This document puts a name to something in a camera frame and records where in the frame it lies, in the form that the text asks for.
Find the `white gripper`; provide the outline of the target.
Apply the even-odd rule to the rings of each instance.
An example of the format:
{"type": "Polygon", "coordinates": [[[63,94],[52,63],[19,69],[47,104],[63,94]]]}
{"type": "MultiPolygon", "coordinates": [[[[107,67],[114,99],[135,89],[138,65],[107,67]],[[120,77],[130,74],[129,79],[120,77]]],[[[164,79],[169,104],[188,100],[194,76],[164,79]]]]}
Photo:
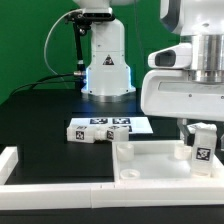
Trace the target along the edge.
{"type": "MultiPolygon", "coordinates": [[[[187,119],[224,122],[224,85],[187,80],[182,70],[151,70],[143,79],[141,109],[146,115],[177,119],[180,138],[192,146],[187,119]]],[[[224,152],[224,131],[218,130],[216,152],[224,152]]]]}

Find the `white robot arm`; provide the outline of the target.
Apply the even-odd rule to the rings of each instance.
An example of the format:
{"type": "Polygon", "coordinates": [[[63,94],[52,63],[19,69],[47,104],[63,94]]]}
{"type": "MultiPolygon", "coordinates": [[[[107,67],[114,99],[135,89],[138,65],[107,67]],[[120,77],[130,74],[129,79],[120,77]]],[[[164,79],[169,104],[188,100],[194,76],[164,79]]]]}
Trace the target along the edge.
{"type": "Polygon", "coordinates": [[[148,56],[141,109],[175,118],[190,143],[189,120],[224,125],[224,0],[160,0],[160,21],[180,43],[148,56]]]}

